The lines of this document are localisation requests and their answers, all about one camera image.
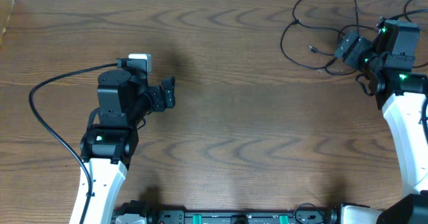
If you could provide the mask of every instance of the wood grain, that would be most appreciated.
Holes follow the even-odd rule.
[[[3,34],[6,32],[14,1],[15,0],[0,0],[0,46]]]
[[[0,223],[67,223],[76,198],[78,166],[33,117],[32,86],[135,52],[152,54],[152,84],[176,76],[177,106],[147,118],[117,205],[396,203],[397,156],[375,99],[354,76],[299,68],[279,49],[296,1],[17,0],[0,49]],[[360,21],[374,26],[380,15],[400,13],[405,1],[358,0]],[[296,15],[341,27],[354,23],[352,10],[352,0],[307,0]],[[422,33],[420,64],[426,40]],[[335,41],[335,33],[293,27],[284,46],[299,62],[321,66],[329,58],[307,45],[332,52]],[[349,70],[341,62],[333,68]],[[98,105],[100,73],[54,82],[35,97],[41,115],[75,149]]]

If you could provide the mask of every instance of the green led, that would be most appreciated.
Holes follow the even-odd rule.
[[[290,224],[287,215],[280,215],[280,224]]]
[[[193,224],[202,224],[202,215],[193,215]]]
[[[399,77],[401,80],[405,80],[407,78],[407,75],[405,74],[399,74]]]

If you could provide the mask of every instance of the wire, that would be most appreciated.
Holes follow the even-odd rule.
[[[85,167],[82,159],[78,156],[78,154],[73,150],[73,148],[67,144],[67,142],[59,135],[55,132],[55,130],[53,130],[53,128],[51,128],[51,126],[49,126],[46,121],[40,116],[39,112],[37,111],[37,109],[34,106],[34,94],[35,92],[40,89],[41,87],[43,87],[44,85],[53,82],[55,80],[59,80],[65,77],[69,77],[69,76],[73,76],[76,74],[83,74],[86,72],[91,72],[94,70],[99,70],[102,68],[107,68],[107,67],[113,67],[113,66],[117,66],[117,64],[104,64],[102,66],[97,66],[97,67],[93,67],[93,68],[88,68],[85,70],[78,70],[78,71],[74,71],[74,72],[70,72],[68,74],[62,74],[60,76],[56,76],[53,78],[50,78],[46,81],[43,81],[42,83],[36,85],[29,93],[29,105],[31,107],[31,111],[33,111],[34,116],[37,118],[37,120],[39,120],[39,122],[41,123],[41,125],[49,132],[53,135],[53,137],[55,137],[72,155],[73,157],[79,162],[80,167],[82,168],[83,172],[85,173],[86,176],[86,180],[88,181],[88,193],[86,193],[86,202],[83,208],[83,212],[82,212],[82,216],[80,217],[80,224],[82,224],[85,220],[85,216],[86,216],[86,212],[88,211],[88,206],[89,206],[89,201],[91,196],[93,195],[92,193],[92,181],[91,181],[91,176],[88,172],[88,169]]]
[[[285,50],[284,50],[283,42],[284,42],[284,38],[285,38],[285,34],[286,34],[287,30],[289,30],[289,28],[290,28],[292,25],[297,25],[297,24],[298,24],[298,25],[301,25],[302,27],[308,28],[308,29],[321,29],[321,30],[330,30],[330,31],[335,31],[335,32],[337,32],[337,33],[338,33],[338,37],[337,37],[337,39],[338,39],[338,44],[339,44],[339,42],[340,42],[340,36],[341,36],[341,35],[344,35],[343,31],[344,31],[346,28],[348,28],[348,27],[356,27],[357,33],[360,33],[360,27],[363,27],[363,28],[366,28],[366,29],[371,29],[371,30],[376,31],[376,30],[375,30],[374,28],[372,28],[372,27],[367,27],[367,26],[363,26],[363,25],[360,25],[360,24],[359,24],[359,20],[358,20],[358,4],[357,4],[357,1],[356,1],[356,0],[354,0],[354,3],[355,3],[356,24],[354,24],[354,25],[347,25],[347,26],[343,27],[341,30],[339,30],[339,29],[335,29],[335,28],[333,28],[333,27],[317,27],[317,26],[309,26],[309,25],[305,25],[305,24],[303,24],[303,23],[301,22],[301,20],[299,20],[299,19],[296,17],[296,14],[295,14],[295,12],[296,12],[296,8],[297,8],[297,5],[298,5],[301,1],[303,1],[303,0],[298,0],[298,1],[296,2],[296,4],[294,5],[294,7],[293,7],[293,11],[292,11],[292,16],[293,16],[294,20],[293,20],[293,22],[291,22],[291,23],[290,23],[290,24],[285,28],[285,30],[283,31],[283,33],[282,33],[282,35],[281,35],[280,49],[281,49],[282,54],[283,54],[283,55],[284,55],[288,60],[290,60],[292,63],[296,64],[297,66],[300,66],[300,67],[303,67],[303,68],[307,68],[307,69],[310,69],[310,70],[325,70],[327,74],[330,74],[330,75],[332,75],[332,76],[346,76],[346,75],[350,75],[350,74],[355,73],[355,72],[356,72],[356,70],[351,71],[351,72],[348,72],[348,73],[344,73],[344,74],[338,74],[338,73],[333,73],[333,72],[331,72],[331,71],[328,69],[328,67],[329,67],[329,66],[331,66],[332,64],[334,64],[334,62],[337,60],[337,58],[333,58],[333,59],[331,59],[327,64],[325,64],[325,65],[324,65],[324,66],[322,66],[322,67],[312,67],[312,66],[307,66],[307,65],[304,65],[304,64],[300,64],[300,63],[298,63],[297,61],[293,60],[290,56],[288,56],[288,55],[286,54],[286,52],[285,52]],[[332,54],[332,53],[325,53],[325,52],[319,51],[318,49],[316,49],[315,47],[312,47],[312,46],[310,46],[310,45],[309,45],[309,48],[310,48],[310,51],[311,51],[311,52],[313,52],[313,53],[319,53],[319,54],[321,54],[321,55],[326,55],[326,56],[334,56],[334,54]]]
[[[407,7],[409,6],[410,2],[412,2],[412,1],[413,0],[407,0],[407,2],[404,4],[404,7],[403,7],[404,17],[407,19],[407,21],[409,21],[411,23],[412,23],[412,21],[411,21],[411,19],[409,17],[410,14],[407,12]],[[427,31],[426,29],[423,29],[422,27],[418,26],[418,28],[421,31]],[[428,66],[428,63],[421,64],[421,65],[418,65],[418,66],[413,66],[413,68],[422,68],[422,67],[425,67],[425,66]]]
[[[297,3],[296,3],[296,4],[294,5],[294,7],[293,7],[292,15],[293,15],[294,21],[297,21],[297,20],[298,20],[298,19],[296,18],[296,16],[295,16],[294,12],[296,11],[296,7],[297,7],[297,5],[298,5],[301,1],[303,1],[303,0],[298,0],[298,1],[297,1]],[[354,0],[354,3],[355,3],[356,32],[359,34],[359,33],[360,33],[360,23],[359,23],[359,20],[358,20],[358,3],[357,3],[357,1],[356,1],[356,0]],[[337,32],[339,33],[339,30],[334,29],[334,28],[332,28],[332,27],[315,27],[315,26],[307,26],[307,25],[304,25],[304,24],[303,24],[303,23],[301,23],[301,22],[299,22],[299,24],[300,24],[301,26],[303,26],[303,27],[308,28],[308,29],[332,30],[332,31],[337,31]]]
[[[427,140],[427,144],[428,144],[427,106],[428,106],[428,98],[425,98],[425,101],[422,104],[421,121],[422,121],[423,132],[425,133],[425,139]]]
[[[409,14],[407,13],[407,6],[409,6],[410,2],[412,2],[412,1],[413,0],[407,0],[407,2],[404,4],[404,7],[403,7],[404,17],[407,19],[407,21],[409,21],[411,23],[412,23],[412,21],[410,20]],[[423,29],[422,27],[419,27],[419,29],[421,31],[427,31],[426,29]]]
[[[144,127],[146,125],[146,118],[142,117],[142,122],[143,122],[143,124],[140,125],[140,127],[138,127],[137,130],[141,129],[142,127]]]
[[[428,66],[428,63],[421,64],[420,66],[413,66],[413,68],[422,68]]]
[[[309,205],[309,206],[311,206],[311,207],[313,207],[313,208],[315,208],[315,210],[320,214],[320,216],[322,217],[322,221],[321,222],[319,222],[319,223],[316,223],[316,224],[321,224],[321,223],[323,223],[324,222],[324,218],[325,218],[325,216],[320,212],[320,210],[314,205],[314,204],[312,204],[312,203],[302,203],[302,204],[300,204],[300,205],[298,205],[297,207],[296,207],[296,209],[294,209],[294,212],[293,212],[293,218],[294,218],[294,220],[298,223],[298,224],[303,224],[301,221],[299,221],[298,220],[298,218],[297,218],[297,216],[296,216],[296,214],[297,214],[297,211],[298,211],[298,209],[300,209],[300,208],[302,208],[303,206],[305,206],[305,205]]]
[[[388,18],[388,20],[398,20],[400,17],[403,17],[404,15],[409,16],[409,15],[418,14],[418,13],[428,13],[428,9],[418,9],[418,10],[406,12],[406,14],[404,14],[404,13],[398,14],[396,16],[392,16],[392,17]]]

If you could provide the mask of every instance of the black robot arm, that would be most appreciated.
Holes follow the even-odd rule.
[[[175,78],[162,85],[149,86],[150,58],[118,58],[118,69],[98,77],[99,124],[90,118],[80,148],[84,162],[91,158],[109,158],[112,164],[122,161],[129,168],[138,144],[137,125],[151,112],[163,112],[175,106]]]

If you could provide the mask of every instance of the green light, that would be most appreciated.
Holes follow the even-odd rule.
[[[401,80],[405,80],[407,78],[407,75],[405,74],[399,74],[399,77]]]

